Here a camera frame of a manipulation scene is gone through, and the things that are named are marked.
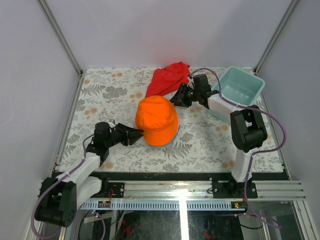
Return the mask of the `blue bucket hat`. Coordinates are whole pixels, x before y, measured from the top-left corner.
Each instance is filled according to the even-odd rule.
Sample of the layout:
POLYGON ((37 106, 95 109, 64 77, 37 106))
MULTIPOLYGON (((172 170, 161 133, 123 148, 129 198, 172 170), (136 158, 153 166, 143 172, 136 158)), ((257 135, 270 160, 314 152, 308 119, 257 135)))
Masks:
POLYGON ((171 145, 171 144, 175 141, 175 139, 177 138, 177 135, 178 135, 179 131, 180 131, 180 125, 178 125, 177 131, 176 131, 174 137, 172 138, 172 140, 171 140, 170 142, 166 143, 164 146, 169 146, 169 145, 171 145))

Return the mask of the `orange hat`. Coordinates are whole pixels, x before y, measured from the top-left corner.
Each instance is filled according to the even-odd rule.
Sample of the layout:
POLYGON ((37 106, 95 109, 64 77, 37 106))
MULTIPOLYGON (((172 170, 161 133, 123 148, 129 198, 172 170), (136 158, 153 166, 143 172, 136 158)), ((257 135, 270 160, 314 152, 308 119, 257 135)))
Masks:
POLYGON ((134 123, 143 130, 147 144, 161 147, 173 141, 179 129, 179 117, 174 105, 165 97, 155 95, 138 103, 134 123))

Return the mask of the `teal plastic bin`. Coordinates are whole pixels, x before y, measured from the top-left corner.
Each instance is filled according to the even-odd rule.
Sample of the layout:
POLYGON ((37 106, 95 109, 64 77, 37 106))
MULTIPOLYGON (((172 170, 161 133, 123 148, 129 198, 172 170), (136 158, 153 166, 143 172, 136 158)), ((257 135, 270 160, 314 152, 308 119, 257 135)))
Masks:
POLYGON ((252 72, 231 66, 220 77, 222 95, 241 105, 254 105, 265 81, 252 72))

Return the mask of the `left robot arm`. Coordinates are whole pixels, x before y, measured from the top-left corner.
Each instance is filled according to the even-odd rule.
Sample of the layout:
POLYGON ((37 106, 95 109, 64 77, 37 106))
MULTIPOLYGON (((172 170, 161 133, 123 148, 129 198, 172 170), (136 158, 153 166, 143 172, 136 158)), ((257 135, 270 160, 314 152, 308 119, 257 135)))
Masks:
POLYGON ((131 146, 142 136, 143 130, 121 123, 114 126, 107 122, 97 123, 93 134, 87 137, 89 144, 82 144, 80 163, 43 181, 31 220, 60 227, 70 226, 77 210, 87 199, 94 194, 102 198, 109 193, 109 184, 91 175, 107 159, 109 149, 117 144, 131 146))

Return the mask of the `red cloth hat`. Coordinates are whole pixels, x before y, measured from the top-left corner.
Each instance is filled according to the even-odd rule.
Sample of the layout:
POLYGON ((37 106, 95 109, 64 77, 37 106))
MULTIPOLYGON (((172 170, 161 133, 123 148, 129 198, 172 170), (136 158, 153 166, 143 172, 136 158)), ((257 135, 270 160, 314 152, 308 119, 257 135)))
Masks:
POLYGON ((180 61, 163 68, 157 68, 147 87, 145 97, 165 96, 177 91, 181 84, 188 84, 189 67, 188 64, 180 61))

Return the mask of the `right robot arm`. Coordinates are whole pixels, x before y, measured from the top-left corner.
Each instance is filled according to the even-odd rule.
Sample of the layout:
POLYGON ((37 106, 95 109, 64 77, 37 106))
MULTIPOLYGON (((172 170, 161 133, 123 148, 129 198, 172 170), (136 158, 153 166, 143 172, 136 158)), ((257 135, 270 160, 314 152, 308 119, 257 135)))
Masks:
POLYGON ((188 108, 198 102, 208 110, 216 110, 229 118, 231 138, 236 147, 235 165, 226 182, 214 181, 212 194, 215 199, 257 198, 252 182, 253 153, 267 139, 267 130, 258 106, 243 106, 213 90, 205 74, 193 77, 193 82, 182 83, 170 99, 174 106, 188 108))

